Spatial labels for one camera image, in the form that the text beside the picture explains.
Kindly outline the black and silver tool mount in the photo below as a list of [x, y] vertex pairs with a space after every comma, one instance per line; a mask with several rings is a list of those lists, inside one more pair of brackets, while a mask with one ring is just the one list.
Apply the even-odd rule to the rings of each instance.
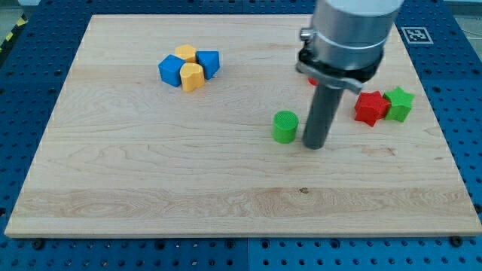
[[383, 52], [378, 55], [373, 63], [364, 68], [354, 70], [339, 69], [316, 60], [313, 52], [303, 47], [297, 55], [295, 68], [298, 72], [316, 79], [320, 84], [341, 87], [359, 94], [364, 83], [376, 74], [382, 59]]

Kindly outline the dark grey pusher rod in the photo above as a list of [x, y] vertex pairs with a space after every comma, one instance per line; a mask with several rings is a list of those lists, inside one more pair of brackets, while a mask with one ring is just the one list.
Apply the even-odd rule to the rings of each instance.
[[318, 150], [325, 145], [342, 95], [342, 89], [324, 84], [316, 87], [302, 137], [305, 147]]

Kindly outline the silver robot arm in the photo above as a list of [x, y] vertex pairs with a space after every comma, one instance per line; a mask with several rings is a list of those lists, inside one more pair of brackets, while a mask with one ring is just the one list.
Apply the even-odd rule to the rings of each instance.
[[323, 148], [345, 90], [359, 94], [377, 72], [384, 45], [403, 0], [319, 0], [310, 25], [300, 30], [304, 46], [296, 70], [316, 80], [302, 142]]

